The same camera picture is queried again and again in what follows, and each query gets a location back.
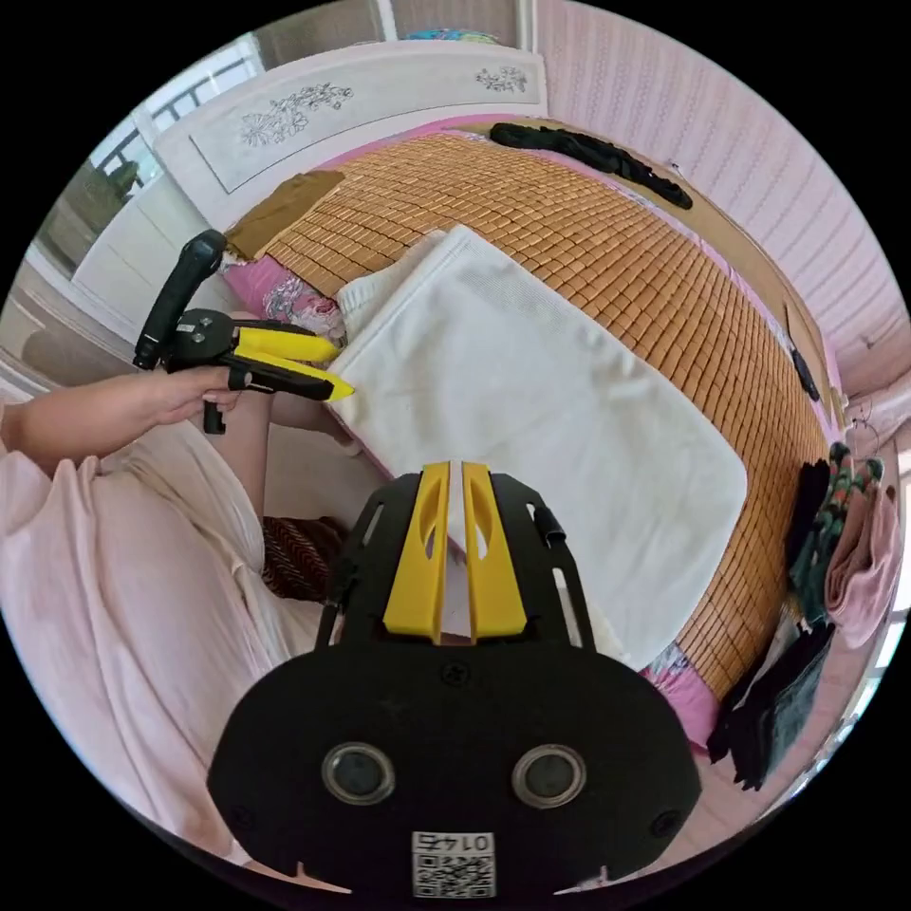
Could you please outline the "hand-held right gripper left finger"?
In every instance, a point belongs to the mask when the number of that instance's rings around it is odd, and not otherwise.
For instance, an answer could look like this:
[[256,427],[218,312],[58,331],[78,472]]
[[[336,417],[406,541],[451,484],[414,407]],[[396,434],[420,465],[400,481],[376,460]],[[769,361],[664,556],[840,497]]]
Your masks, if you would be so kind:
[[382,616],[393,636],[441,642],[450,499],[450,464],[424,467],[407,511],[398,566]]

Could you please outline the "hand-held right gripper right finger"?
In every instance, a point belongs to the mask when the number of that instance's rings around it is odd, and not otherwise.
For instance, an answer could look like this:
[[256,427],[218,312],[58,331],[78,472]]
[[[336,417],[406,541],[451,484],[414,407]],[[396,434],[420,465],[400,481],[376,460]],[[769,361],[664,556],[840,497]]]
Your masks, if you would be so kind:
[[461,472],[471,638],[514,638],[525,631],[527,615],[492,475],[472,462]]

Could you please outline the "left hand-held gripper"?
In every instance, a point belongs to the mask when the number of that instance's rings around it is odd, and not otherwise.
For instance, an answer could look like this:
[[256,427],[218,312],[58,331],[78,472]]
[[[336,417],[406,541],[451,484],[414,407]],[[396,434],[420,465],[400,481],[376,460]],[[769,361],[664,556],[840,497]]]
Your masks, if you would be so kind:
[[289,393],[307,400],[343,400],[355,388],[322,366],[340,349],[307,329],[274,320],[240,320],[215,310],[184,312],[162,348],[170,372],[201,366],[226,366],[251,373],[246,391]]

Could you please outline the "person's left hand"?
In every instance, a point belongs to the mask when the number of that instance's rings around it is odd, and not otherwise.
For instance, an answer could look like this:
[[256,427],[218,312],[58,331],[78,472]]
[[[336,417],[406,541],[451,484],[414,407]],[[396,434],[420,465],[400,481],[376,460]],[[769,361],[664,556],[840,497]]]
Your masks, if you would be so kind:
[[226,366],[201,366],[168,373],[157,370],[143,378],[144,403],[151,426],[170,425],[204,417],[218,419],[238,403],[251,382],[251,373]]

